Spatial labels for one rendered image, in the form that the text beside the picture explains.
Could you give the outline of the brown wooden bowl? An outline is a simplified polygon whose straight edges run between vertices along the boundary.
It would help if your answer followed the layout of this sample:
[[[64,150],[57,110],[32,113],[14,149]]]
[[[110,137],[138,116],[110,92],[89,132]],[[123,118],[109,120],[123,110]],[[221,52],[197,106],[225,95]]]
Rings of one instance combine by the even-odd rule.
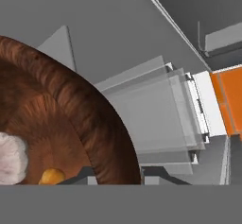
[[[99,184],[139,184],[140,168],[120,116],[85,78],[41,51],[0,36],[0,132],[26,142],[21,184],[48,168],[68,179],[90,166]]]

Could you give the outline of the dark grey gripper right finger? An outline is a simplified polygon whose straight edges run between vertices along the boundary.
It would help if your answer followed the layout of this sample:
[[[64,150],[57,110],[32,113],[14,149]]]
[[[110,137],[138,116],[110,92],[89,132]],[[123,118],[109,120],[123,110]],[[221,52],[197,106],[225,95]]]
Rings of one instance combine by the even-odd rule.
[[[177,185],[189,185],[189,182],[169,175],[163,166],[143,166],[141,173],[144,180],[147,177],[158,177],[160,180],[165,180]]]

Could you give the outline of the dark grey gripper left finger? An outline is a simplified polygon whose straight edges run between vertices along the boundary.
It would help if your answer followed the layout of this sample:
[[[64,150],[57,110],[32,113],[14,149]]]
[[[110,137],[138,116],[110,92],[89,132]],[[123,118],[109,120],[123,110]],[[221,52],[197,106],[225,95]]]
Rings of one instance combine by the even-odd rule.
[[[90,166],[83,166],[79,173],[61,184],[97,185],[95,172]]]

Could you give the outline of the grey fridge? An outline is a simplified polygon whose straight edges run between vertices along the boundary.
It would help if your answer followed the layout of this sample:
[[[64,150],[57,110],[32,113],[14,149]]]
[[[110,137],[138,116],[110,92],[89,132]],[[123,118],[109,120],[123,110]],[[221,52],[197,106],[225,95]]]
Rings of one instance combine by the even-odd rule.
[[[84,0],[80,12],[73,43],[94,86],[159,56],[193,73],[207,67],[149,0],[97,0],[95,8]]]

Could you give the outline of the grey fridge shelf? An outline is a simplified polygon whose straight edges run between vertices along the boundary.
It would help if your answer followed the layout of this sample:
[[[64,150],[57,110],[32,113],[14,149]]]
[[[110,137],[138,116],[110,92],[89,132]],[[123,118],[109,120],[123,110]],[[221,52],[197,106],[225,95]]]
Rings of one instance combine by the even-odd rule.
[[[74,72],[77,71],[67,26],[61,26],[38,46],[38,50],[59,61]]]

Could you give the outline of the white garlic bulb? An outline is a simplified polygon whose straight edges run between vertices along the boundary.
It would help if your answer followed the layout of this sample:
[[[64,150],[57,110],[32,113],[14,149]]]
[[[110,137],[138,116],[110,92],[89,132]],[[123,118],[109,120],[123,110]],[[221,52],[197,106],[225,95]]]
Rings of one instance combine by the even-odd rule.
[[[26,142],[18,136],[0,132],[0,185],[14,185],[26,177]]]

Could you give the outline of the golden chicken drumstick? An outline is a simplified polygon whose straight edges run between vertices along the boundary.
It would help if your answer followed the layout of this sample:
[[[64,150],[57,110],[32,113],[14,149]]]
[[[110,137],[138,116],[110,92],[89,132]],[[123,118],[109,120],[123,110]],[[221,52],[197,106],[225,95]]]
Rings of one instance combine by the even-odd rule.
[[[43,172],[39,184],[55,185],[64,180],[65,174],[63,171],[56,168],[49,168]]]

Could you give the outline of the translucent fridge drawer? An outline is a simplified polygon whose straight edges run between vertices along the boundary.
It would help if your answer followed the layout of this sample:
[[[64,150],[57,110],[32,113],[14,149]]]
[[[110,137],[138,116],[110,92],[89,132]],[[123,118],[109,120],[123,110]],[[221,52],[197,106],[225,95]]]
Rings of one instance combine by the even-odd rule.
[[[182,69],[159,56],[96,84],[129,131],[141,166],[191,175],[191,153],[205,149]]]

